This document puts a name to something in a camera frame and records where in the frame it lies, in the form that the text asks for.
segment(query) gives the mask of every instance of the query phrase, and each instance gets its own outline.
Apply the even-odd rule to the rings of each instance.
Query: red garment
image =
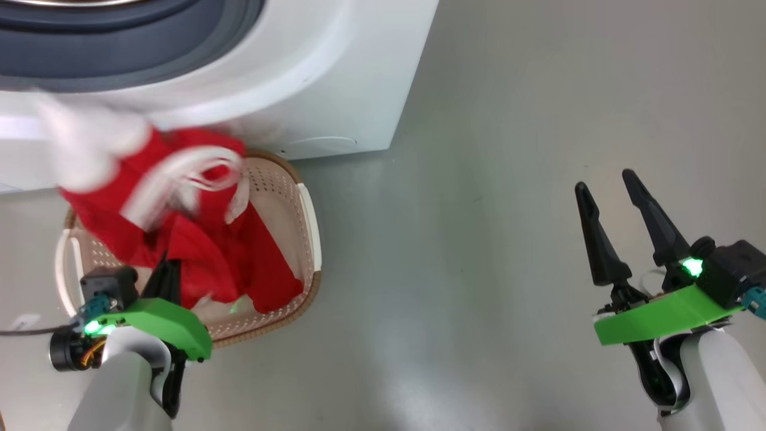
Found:
[[[119,157],[108,183],[86,192],[61,188],[83,226],[128,265],[154,268],[166,251],[179,259],[185,308],[208,294],[220,302],[247,294],[268,313],[300,294],[303,283],[252,203],[225,222],[243,144],[199,129],[147,136],[143,147]]]

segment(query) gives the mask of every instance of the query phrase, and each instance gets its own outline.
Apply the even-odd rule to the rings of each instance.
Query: robotic arm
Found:
[[[577,184],[593,282],[612,285],[611,302],[594,315],[599,341],[630,348],[663,431],[766,429],[766,384],[724,331],[744,309],[766,318],[766,255],[746,241],[716,247],[709,237],[689,247],[636,173],[624,170],[623,180],[666,276],[654,296],[628,283],[630,268],[604,232],[588,187]]]
[[[72,431],[169,431],[186,361],[210,359],[207,328],[178,304],[178,267],[162,262],[141,297],[136,278],[130,267],[85,275],[80,286],[86,303],[74,318],[79,324],[51,337],[57,370],[99,368],[70,422]]]

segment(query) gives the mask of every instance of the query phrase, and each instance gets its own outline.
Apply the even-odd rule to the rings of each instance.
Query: green led light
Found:
[[[700,274],[702,274],[702,261],[699,259],[686,259],[681,263],[683,265],[683,268],[686,270],[686,272],[689,273],[692,277],[699,277]]]
[[[86,335],[93,335],[96,332],[98,332],[101,329],[101,325],[98,323],[98,321],[89,321],[86,325],[83,331]]]
[[[115,324],[108,324],[107,326],[102,327],[101,329],[99,329],[98,332],[96,332],[96,334],[98,334],[98,335],[109,335],[109,334],[112,333],[112,331],[115,330],[115,328],[117,328],[117,325],[115,325]]]

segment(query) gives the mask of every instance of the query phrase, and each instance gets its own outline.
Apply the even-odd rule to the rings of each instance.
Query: washing machine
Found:
[[[0,0],[0,192],[55,185],[34,92],[287,159],[383,150],[438,0]]]

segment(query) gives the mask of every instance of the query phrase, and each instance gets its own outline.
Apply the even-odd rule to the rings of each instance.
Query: plastic basket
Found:
[[[250,201],[271,232],[296,278],[303,280],[303,293],[287,306],[269,314],[253,309],[248,297],[233,304],[208,301],[193,311],[199,316],[219,348],[273,331],[298,318],[316,296],[321,279],[322,251],[319,230],[309,191],[298,172],[270,153],[250,152],[245,174],[250,177]],[[55,255],[56,285],[64,309],[74,316],[83,303],[78,281],[97,266],[122,265],[99,240],[89,234],[69,211]],[[137,268],[141,291],[151,269]]]

